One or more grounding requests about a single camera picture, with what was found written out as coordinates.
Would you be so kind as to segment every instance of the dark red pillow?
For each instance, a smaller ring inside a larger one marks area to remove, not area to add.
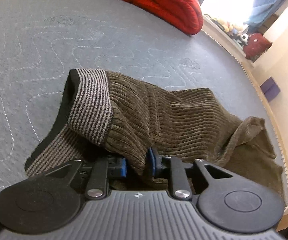
[[[271,45],[270,41],[266,39],[261,33],[254,33],[249,36],[248,43],[243,47],[247,59],[251,59],[257,55],[261,55],[268,50]]]

